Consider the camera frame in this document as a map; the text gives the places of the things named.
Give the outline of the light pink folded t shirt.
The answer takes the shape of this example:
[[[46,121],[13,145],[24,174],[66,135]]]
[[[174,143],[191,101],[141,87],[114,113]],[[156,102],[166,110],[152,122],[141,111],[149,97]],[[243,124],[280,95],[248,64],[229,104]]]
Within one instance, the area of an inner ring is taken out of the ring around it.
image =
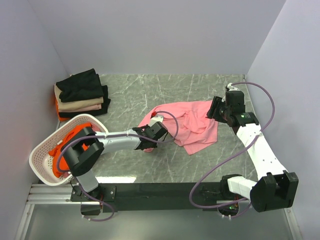
[[[91,105],[91,106],[86,106],[86,107],[82,107],[82,108],[78,108],[78,109],[59,109],[59,112],[62,113],[75,113],[75,112],[87,112],[87,111],[95,111],[95,110],[100,110],[102,108],[102,104],[95,104],[95,105]]]

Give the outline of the beige folded t shirt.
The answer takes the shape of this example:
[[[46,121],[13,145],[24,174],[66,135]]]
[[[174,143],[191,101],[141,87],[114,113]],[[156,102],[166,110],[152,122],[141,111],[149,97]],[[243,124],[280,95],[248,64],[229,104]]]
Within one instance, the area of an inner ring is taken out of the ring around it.
[[[61,93],[62,91],[56,85],[54,85],[54,94],[58,102],[58,110],[75,110],[75,109],[84,108],[87,106],[102,104],[104,102],[103,97],[93,98],[88,100],[62,102],[59,98],[59,95]]]

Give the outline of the orange t shirt in basket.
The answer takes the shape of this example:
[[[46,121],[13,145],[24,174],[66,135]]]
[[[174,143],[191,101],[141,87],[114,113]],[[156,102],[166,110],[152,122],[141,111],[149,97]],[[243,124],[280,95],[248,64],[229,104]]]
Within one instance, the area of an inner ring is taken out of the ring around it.
[[[62,147],[71,140],[76,134],[78,134],[83,128],[85,127],[92,127],[93,125],[89,122],[77,125],[75,128],[73,128],[64,138],[62,141],[60,141],[53,149],[51,149],[48,154],[53,157],[52,159],[52,172],[53,175],[57,178],[60,178],[63,174],[62,171],[58,170],[57,168],[57,162],[58,157],[61,154]]]

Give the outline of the orange folded t shirt bottom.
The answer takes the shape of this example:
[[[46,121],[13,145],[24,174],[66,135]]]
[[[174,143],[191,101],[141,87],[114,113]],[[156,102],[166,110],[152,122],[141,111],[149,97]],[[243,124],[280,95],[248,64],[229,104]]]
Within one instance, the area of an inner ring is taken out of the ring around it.
[[[65,122],[65,121],[69,120],[69,118],[65,118],[65,117],[61,117],[60,116],[57,98],[55,98],[55,110],[56,110],[56,114],[57,114],[58,120],[60,122]]]

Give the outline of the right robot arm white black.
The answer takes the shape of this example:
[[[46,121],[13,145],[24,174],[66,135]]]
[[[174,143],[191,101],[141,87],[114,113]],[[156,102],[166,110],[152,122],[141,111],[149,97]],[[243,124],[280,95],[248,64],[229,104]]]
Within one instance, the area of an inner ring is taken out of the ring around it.
[[[261,131],[253,112],[247,112],[241,91],[215,96],[207,118],[226,123],[247,148],[255,167],[258,181],[246,179],[239,174],[223,176],[220,181],[222,195],[240,195],[251,201],[257,212],[292,207],[299,179],[295,172],[288,172],[279,162]]]

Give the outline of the black folded t shirt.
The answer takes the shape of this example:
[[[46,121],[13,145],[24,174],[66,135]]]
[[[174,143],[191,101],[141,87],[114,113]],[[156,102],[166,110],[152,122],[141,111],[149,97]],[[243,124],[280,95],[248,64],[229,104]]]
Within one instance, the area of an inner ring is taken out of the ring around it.
[[[102,107],[99,110],[91,110],[91,111],[83,111],[83,112],[59,112],[59,115],[62,118],[73,118],[77,115],[80,114],[89,114],[92,115],[94,117],[96,116],[101,116],[101,115],[105,115],[108,113],[108,108],[110,105],[111,100],[109,99],[109,91],[108,91],[108,86],[107,85],[103,85],[102,86],[102,91],[103,91],[103,103],[101,104]]]
[[[55,85],[61,90],[59,99],[63,103],[97,99],[104,95],[100,77],[94,68],[71,75]]]

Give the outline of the white plastic laundry basket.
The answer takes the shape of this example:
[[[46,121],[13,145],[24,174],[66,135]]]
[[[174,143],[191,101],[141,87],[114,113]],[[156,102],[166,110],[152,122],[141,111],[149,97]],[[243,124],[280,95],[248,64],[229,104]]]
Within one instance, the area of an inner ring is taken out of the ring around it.
[[[98,127],[100,132],[108,132],[108,129],[97,118],[89,114],[80,114],[60,125],[55,132],[53,132],[32,150],[29,156],[29,165],[34,174],[44,184],[54,187],[68,184],[71,181],[71,175],[66,177],[56,177],[54,175],[53,157],[49,155],[49,151],[56,147],[63,140],[65,135],[74,127],[87,122]]]

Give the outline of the aluminium frame rail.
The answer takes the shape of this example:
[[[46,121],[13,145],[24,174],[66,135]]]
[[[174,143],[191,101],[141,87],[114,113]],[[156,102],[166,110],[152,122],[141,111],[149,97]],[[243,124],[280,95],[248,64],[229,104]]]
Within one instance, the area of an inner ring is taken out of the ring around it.
[[[32,184],[14,239],[25,239],[36,205],[79,205],[79,202],[71,202],[71,194],[72,187],[70,185]]]

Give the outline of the black folded t shirt lower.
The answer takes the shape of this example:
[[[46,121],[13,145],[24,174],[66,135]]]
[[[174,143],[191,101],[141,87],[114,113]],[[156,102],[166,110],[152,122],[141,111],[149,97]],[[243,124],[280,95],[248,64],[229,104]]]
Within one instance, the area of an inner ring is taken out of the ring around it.
[[[105,115],[108,113],[108,108],[110,105],[111,100],[109,99],[109,91],[108,91],[108,86],[107,85],[103,85],[102,86],[102,91],[103,91],[103,103],[101,104],[102,107],[99,110],[91,110],[91,111],[83,111],[83,112],[59,112],[59,115],[62,118],[73,118],[77,115],[80,114],[89,114],[92,115],[94,117],[96,116],[101,116],[101,115]]]

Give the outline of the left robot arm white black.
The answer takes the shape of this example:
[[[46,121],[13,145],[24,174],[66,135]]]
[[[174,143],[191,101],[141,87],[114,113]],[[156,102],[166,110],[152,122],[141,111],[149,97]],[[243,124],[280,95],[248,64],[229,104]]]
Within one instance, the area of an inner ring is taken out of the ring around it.
[[[119,150],[156,148],[167,133],[167,128],[159,121],[122,132],[98,132],[85,127],[63,145],[61,154],[72,176],[85,192],[90,193],[100,188],[92,168],[101,155]]]

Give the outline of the black folded t shirt top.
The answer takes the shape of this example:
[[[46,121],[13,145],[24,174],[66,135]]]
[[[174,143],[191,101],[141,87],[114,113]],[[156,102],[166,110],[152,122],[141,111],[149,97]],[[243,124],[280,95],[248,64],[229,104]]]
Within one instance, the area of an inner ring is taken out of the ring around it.
[[[94,68],[71,75],[55,85],[61,90],[59,99],[63,103],[97,99],[104,95],[100,77]]]

